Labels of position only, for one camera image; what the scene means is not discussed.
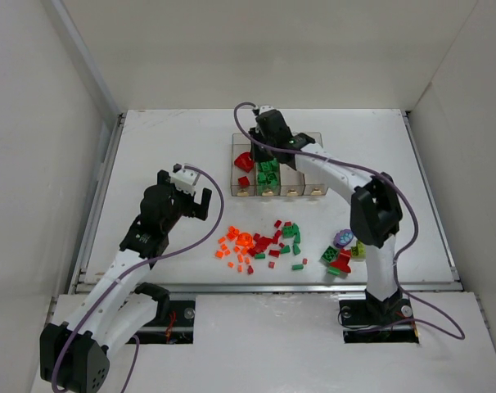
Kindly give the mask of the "tall green lego stack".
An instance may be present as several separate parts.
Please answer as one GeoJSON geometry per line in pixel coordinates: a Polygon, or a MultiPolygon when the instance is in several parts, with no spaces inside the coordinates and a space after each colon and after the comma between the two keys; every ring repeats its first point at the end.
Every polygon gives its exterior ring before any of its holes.
{"type": "Polygon", "coordinates": [[[279,170],[279,163],[276,160],[268,160],[259,163],[259,170],[261,172],[277,172],[279,170]]]}

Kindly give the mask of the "red round lego piece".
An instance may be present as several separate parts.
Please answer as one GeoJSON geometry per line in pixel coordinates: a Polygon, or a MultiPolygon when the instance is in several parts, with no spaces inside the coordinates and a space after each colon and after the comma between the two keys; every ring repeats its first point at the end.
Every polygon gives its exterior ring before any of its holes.
{"type": "Polygon", "coordinates": [[[249,173],[255,166],[255,162],[249,151],[242,152],[235,160],[234,165],[246,173],[249,173]]]}

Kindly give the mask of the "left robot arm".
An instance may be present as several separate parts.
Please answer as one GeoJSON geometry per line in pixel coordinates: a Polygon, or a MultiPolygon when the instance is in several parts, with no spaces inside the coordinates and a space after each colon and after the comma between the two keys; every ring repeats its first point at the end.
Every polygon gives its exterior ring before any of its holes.
{"type": "Polygon", "coordinates": [[[169,290],[146,281],[169,258],[169,233],[183,217],[205,221],[212,191],[196,184],[204,171],[191,165],[161,170],[148,187],[110,267],[63,322],[48,323],[39,338],[40,377],[55,392],[98,392],[110,359],[138,330],[170,315],[169,290]]]}

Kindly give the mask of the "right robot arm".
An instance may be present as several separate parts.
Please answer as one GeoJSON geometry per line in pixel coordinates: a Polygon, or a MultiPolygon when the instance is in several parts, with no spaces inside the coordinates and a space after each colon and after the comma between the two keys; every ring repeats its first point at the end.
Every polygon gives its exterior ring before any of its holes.
{"type": "Polygon", "coordinates": [[[302,174],[315,177],[337,193],[350,207],[349,227],[366,247],[367,308],[387,315],[402,295],[394,267],[395,235],[403,213],[391,186],[391,177],[359,173],[355,166],[334,164],[335,159],[309,135],[294,135],[282,113],[271,106],[253,110],[256,126],[250,136],[261,151],[302,174]]]}

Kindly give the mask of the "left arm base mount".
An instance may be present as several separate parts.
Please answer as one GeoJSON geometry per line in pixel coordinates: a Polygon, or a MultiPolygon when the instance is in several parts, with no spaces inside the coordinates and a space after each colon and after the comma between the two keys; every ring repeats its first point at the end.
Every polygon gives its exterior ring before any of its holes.
{"type": "Polygon", "coordinates": [[[194,342],[196,302],[172,300],[166,315],[155,317],[136,335],[142,345],[190,345],[194,342]]]}

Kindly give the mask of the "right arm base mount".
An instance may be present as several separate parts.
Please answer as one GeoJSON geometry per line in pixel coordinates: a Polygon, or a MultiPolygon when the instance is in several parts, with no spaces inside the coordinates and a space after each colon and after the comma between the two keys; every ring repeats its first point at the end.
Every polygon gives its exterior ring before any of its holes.
{"type": "Polygon", "coordinates": [[[340,300],[339,306],[337,319],[343,327],[345,344],[419,343],[407,298],[386,315],[375,315],[364,299],[340,300]]]}

